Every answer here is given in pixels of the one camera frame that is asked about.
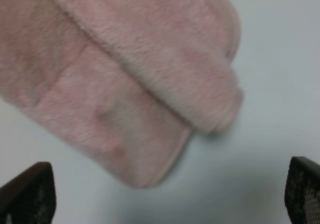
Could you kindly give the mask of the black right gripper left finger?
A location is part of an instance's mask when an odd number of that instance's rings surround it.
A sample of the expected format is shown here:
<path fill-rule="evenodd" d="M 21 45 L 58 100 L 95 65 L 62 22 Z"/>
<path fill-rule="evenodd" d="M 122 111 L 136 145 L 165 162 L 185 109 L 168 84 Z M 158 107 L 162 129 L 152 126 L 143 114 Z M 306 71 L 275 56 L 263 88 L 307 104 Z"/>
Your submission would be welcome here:
<path fill-rule="evenodd" d="M 1 186 L 0 222 L 52 223 L 57 206 L 53 174 L 49 162 L 37 162 Z"/>

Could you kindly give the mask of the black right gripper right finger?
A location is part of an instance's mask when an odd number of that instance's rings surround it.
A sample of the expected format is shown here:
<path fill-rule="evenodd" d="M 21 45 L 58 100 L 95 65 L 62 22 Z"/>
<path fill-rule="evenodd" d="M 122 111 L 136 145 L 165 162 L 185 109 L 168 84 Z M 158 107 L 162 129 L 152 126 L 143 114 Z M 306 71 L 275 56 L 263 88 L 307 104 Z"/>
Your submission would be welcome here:
<path fill-rule="evenodd" d="M 319 170 L 320 165 L 306 157 L 291 158 L 284 191 L 284 202 L 291 223 L 319 224 Z"/>

